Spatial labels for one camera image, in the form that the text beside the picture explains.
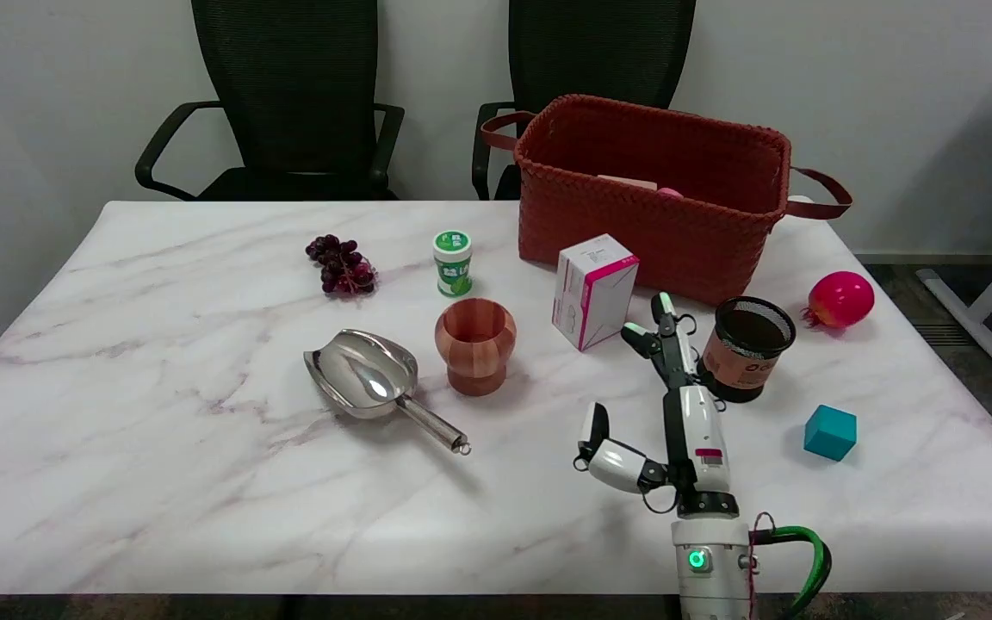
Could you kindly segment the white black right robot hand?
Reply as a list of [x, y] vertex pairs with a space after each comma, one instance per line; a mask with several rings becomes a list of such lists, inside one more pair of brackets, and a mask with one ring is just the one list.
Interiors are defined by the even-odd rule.
[[678, 518], [737, 518], [740, 509], [731, 492], [731, 470], [720, 424], [723, 401], [717, 400], [697, 374], [699, 357], [689, 343], [694, 333], [682, 323], [690, 314], [677, 313], [669, 294], [651, 298], [656, 330], [627, 322], [619, 334], [650, 361], [665, 385], [662, 397], [666, 461], [655, 462], [641, 451], [611, 438], [609, 412], [592, 403], [586, 414], [573, 460], [586, 472], [623, 492], [643, 499], [671, 487], [670, 509]]

